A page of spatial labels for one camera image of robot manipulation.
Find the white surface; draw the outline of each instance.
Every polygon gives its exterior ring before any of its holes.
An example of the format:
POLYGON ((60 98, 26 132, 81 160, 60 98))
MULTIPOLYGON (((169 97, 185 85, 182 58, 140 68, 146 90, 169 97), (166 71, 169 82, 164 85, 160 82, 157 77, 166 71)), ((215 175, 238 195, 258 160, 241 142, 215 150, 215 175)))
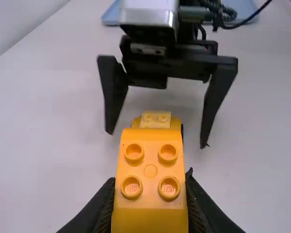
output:
POLYGON ((291 232, 291 3, 275 0, 235 31, 207 28, 239 74, 204 150, 201 82, 130 88, 114 136, 104 132, 96 56, 120 58, 122 35, 101 26, 110 3, 72 1, 0 57, 0 233, 65 225, 115 175, 122 129, 149 109, 183 120, 186 168, 233 221, 291 232))
POLYGON ((0 55, 69 0, 0 0, 0 55))

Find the black plastic part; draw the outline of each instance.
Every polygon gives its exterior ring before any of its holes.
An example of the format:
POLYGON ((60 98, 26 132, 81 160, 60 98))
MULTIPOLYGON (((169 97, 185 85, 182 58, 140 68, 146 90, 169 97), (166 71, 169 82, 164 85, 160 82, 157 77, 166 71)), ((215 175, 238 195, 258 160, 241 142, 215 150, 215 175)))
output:
POLYGON ((213 121, 238 72, 238 59, 218 56, 218 43, 197 40, 169 46, 164 57, 133 53, 132 40, 123 36, 122 65, 113 56, 99 56, 98 68, 105 99, 105 128, 112 134, 121 112, 128 85, 165 89, 167 77, 207 83, 200 132, 200 147, 207 146, 213 121))
POLYGON ((113 134, 128 91, 128 80, 114 56, 98 56, 97 64, 105 100, 105 130, 113 134))
MULTIPOLYGON (((88 204, 57 233, 111 233, 115 178, 110 178, 88 204)), ((193 177, 186 173, 189 233, 244 233, 193 177)))
POLYGON ((111 232, 115 178, 109 178, 86 206, 57 233, 111 232))
POLYGON ((200 147, 207 146, 214 118, 232 86, 237 69, 231 65, 218 65, 213 73, 204 99, 203 122, 200 131, 200 147))
POLYGON ((157 74, 142 74, 135 73, 127 75, 129 86, 140 86, 155 89, 166 89, 167 88, 167 76, 157 74))
POLYGON ((184 134, 183 134, 183 124, 181 124, 181 136, 182 136, 182 144, 183 144, 183 136, 184 136, 184 134))
POLYGON ((186 174, 186 187, 190 233, 245 233, 194 179, 192 168, 186 174))

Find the yellow brick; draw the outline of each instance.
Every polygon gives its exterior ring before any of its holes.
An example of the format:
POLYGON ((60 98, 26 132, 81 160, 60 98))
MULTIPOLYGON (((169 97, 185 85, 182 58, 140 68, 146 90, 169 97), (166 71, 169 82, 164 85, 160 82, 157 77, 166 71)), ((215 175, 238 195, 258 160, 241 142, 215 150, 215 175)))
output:
POLYGON ((141 121, 122 133, 112 233, 188 233, 181 121, 169 115, 160 129, 141 121))
POLYGON ((147 111, 141 116, 140 128, 170 128, 171 112, 147 111))

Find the yellow duplo block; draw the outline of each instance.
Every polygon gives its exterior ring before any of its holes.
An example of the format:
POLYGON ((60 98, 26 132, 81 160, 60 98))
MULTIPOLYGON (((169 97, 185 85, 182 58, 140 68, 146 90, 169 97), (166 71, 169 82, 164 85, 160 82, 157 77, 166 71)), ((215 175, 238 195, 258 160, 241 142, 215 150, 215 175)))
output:
POLYGON ((171 112, 147 111, 141 116, 140 128, 170 128, 171 112))
POLYGON ((141 128, 140 117, 122 133, 112 233, 189 231, 181 121, 164 114, 169 128, 141 128))

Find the lego stud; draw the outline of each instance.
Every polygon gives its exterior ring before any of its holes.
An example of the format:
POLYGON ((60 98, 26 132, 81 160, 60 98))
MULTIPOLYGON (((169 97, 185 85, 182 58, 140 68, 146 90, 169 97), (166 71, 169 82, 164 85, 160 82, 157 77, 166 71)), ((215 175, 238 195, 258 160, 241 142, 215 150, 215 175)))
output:
POLYGON ((166 121, 168 120, 168 117, 167 116, 159 116, 159 122, 160 123, 165 123, 166 121))
POLYGON ((143 189, 142 182, 137 176, 126 177, 121 185, 121 193, 128 200, 138 199, 143 189))
POLYGON ((152 117, 151 114, 144 114, 144 115, 142 116, 142 119, 143 119, 144 121, 146 121, 146 122, 150 122, 150 121, 153 119, 153 117, 152 117))
POLYGON ((158 186, 158 193, 164 201, 173 201, 180 194, 180 183, 176 177, 163 177, 158 186))
POLYGON ((173 145, 164 145, 159 149, 158 157, 163 164, 173 164, 178 158, 178 150, 173 145))
POLYGON ((141 145, 133 143, 126 147, 124 157, 127 162, 131 164, 137 164, 144 159, 144 156, 144 149, 141 145))

